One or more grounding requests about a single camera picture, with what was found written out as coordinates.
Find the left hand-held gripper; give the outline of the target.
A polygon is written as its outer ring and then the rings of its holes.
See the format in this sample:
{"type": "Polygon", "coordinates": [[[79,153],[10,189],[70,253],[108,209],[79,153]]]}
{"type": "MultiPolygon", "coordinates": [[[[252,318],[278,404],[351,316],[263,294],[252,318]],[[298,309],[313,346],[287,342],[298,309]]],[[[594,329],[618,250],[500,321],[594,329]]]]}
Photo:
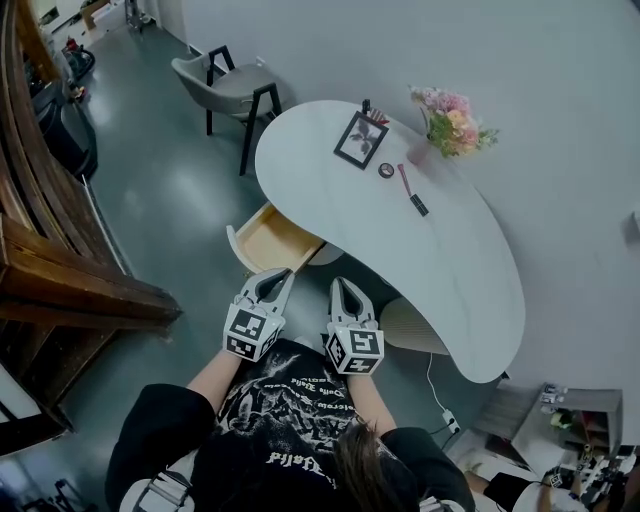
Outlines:
{"type": "Polygon", "coordinates": [[[222,348],[248,361],[259,361],[277,341],[296,274],[286,267],[251,276],[230,304],[222,348]]]}

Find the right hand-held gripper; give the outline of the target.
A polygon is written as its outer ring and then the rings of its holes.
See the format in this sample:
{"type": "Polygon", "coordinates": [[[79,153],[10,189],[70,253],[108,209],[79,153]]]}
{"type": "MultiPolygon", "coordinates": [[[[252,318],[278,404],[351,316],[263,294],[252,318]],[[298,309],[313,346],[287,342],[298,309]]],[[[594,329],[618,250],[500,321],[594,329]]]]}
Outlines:
{"type": "Polygon", "coordinates": [[[383,360],[384,333],[373,303],[344,277],[331,283],[327,329],[326,353],[339,374],[372,374],[383,360]]]}

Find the large white drawer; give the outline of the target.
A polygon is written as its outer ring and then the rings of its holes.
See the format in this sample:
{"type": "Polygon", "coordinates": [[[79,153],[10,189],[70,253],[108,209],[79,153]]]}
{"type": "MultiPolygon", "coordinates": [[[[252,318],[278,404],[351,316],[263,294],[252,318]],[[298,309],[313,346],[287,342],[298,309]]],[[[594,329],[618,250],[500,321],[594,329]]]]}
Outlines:
{"type": "Polygon", "coordinates": [[[238,230],[226,226],[232,251],[251,273],[287,268],[298,273],[322,248],[324,241],[264,204],[238,230]]]}

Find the white curved desk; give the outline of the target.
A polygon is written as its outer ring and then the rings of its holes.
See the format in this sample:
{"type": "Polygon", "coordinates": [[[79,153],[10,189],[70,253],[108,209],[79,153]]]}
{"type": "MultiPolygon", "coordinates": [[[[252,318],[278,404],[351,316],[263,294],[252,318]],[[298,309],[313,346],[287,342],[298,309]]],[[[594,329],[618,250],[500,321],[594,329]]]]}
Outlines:
{"type": "Polygon", "coordinates": [[[524,296],[509,245],[490,208],[450,161],[407,158],[420,140],[397,121],[364,170],[333,151],[357,106],[314,101],[278,116],[259,139],[255,172],[274,207],[300,228],[369,267],[439,336],[460,373],[492,381],[513,361],[525,324],[524,296]],[[390,179],[378,174],[390,163],[390,179]],[[397,165],[403,164],[410,201],[397,165]]]}

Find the person's left forearm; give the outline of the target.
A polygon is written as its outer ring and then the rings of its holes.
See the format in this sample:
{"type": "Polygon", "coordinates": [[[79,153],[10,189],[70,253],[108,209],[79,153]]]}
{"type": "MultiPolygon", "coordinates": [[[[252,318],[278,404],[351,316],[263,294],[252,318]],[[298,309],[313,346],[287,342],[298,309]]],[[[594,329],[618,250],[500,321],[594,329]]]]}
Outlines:
{"type": "Polygon", "coordinates": [[[203,396],[218,411],[241,362],[241,358],[222,350],[196,375],[187,388],[203,396]]]}

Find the person's right forearm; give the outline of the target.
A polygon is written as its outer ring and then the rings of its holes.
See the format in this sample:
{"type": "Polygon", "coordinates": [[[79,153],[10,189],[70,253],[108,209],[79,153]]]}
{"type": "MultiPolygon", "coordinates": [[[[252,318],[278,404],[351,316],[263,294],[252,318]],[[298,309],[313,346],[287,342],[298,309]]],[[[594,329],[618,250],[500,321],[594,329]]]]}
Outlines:
{"type": "Polygon", "coordinates": [[[369,375],[349,375],[347,386],[358,415],[377,436],[397,428],[394,418],[369,375]]]}

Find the person's black printed t-shirt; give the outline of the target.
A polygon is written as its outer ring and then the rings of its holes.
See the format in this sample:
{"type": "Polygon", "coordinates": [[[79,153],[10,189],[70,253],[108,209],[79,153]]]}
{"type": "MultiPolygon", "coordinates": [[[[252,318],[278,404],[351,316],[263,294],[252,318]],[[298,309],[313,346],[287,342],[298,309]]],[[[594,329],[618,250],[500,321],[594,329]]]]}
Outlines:
{"type": "Polygon", "coordinates": [[[218,411],[188,385],[144,387],[110,458],[110,512],[475,512],[431,435],[377,436],[347,378],[281,339],[242,359],[218,411]]]}

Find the pink vase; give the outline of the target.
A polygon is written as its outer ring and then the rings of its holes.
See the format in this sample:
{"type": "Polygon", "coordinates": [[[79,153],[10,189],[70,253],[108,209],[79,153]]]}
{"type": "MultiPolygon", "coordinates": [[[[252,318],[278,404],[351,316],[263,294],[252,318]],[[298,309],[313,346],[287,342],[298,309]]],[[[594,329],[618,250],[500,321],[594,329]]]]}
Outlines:
{"type": "Polygon", "coordinates": [[[420,167],[429,153],[432,145],[428,137],[421,138],[407,152],[406,158],[416,167],[420,167]]]}

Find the grey chair with black legs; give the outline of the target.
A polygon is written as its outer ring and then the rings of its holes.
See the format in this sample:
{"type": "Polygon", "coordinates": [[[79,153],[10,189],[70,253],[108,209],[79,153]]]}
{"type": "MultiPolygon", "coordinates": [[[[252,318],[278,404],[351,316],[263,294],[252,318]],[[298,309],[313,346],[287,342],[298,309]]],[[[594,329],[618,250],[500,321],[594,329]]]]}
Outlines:
{"type": "Polygon", "coordinates": [[[273,120],[291,101],[289,87],[264,65],[237,66],[223,45],[190,60],[174,58],[171,67],[192,100],[205,110],[206,134],[213,115],[222,114],[245,127],[239,174],[246,173],[256,121],[273,120]]]}

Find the grey shelf unit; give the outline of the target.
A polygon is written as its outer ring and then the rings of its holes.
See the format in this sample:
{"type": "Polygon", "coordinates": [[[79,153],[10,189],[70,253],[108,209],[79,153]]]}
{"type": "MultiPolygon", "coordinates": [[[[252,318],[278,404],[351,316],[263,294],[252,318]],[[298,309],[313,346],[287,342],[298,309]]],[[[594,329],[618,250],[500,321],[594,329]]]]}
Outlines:
{"type": "Polygon", "coordinates": [[[496,388],[473,424],[488,436],[490,451],[537,475],[562,464],[586,464],[593,457],[618,454],[623,434],[621,390],[566,387],[564,402],[548,405],[540,402],[543,386],[533,390],[502,383],[496,388]],[[573,414],[570,429],[550,426],[550,416],[557,410],[573,414]]]}

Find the pink flower bouquet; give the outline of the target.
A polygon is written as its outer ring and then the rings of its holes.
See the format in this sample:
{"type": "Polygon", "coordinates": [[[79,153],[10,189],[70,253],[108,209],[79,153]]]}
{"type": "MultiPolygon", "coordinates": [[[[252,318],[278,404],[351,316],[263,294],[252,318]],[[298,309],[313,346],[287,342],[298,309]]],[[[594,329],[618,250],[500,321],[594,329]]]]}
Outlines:
{"type": "Polygon", "coordinates": [[[464,156],[497,144],[499,130],[484,127],[474,118],[467,97],[435,87],[410,86],[409,92],[421,113],[427,140],[442,157],[464,156]]]}

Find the black round bin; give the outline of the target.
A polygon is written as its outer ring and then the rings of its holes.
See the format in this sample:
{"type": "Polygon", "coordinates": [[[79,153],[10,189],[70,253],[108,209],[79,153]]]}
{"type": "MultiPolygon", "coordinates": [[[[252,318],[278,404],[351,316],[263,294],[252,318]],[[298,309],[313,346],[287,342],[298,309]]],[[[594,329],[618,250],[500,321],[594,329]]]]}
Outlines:
{"type": "Polygon", "coordinates": [[[35,95],[32,104],[51,155],[78,181],[88,181],[98,168],[97,140],[79,102],[68,98],[56,81],[35,95]]]}

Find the black red vacuum cleaner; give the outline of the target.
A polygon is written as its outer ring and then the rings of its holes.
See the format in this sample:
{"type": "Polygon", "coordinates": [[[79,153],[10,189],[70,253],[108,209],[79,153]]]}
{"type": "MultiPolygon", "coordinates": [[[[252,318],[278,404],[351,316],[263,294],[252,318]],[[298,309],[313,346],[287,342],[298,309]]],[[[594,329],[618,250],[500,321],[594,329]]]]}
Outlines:
{"type": "Polygon", "coordinates": [[[67,38],[62,54],[75,80],[83,79],[95,66],[96,59],[94,54],[85,49],[82,44],[78,44],[72,37],[67,38]]]}

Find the metal ladder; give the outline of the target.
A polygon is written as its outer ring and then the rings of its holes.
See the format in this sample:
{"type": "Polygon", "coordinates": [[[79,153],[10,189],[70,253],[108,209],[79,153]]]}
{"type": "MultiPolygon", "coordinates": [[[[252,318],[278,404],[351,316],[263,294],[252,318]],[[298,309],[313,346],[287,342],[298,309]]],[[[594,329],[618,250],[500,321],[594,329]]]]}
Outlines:
{"type": "Polygon", "coordinates": [[[138,33],[142,33],[144,27],[152,21],[139,7],[137,0],[125,0],[125,17],[128,26],[138,33]]]}

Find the cardboard box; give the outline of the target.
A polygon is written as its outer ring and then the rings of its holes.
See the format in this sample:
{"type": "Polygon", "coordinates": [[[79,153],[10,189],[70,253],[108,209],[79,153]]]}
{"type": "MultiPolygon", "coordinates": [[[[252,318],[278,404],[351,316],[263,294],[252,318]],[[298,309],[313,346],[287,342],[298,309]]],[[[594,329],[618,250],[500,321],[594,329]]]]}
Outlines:
{"type": "Polygon", "coordinates": [[[80,15],[88,30],[96,27],[94,17],[99,16],[105,9],[109,9],[111,0],[83,0],[80,15]]]}

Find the black picture frame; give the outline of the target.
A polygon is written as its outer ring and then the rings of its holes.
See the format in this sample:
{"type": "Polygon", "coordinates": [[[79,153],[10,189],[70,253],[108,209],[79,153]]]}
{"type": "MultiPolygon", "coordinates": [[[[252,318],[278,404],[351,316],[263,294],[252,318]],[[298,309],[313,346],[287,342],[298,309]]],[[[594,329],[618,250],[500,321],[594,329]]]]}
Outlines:
{"type": "Polygon", "coordinates": [[[361,112],[356,112],[333,153],[358,169],[364,170],[387,132],[388,128],[385,125],[361,112]]]}

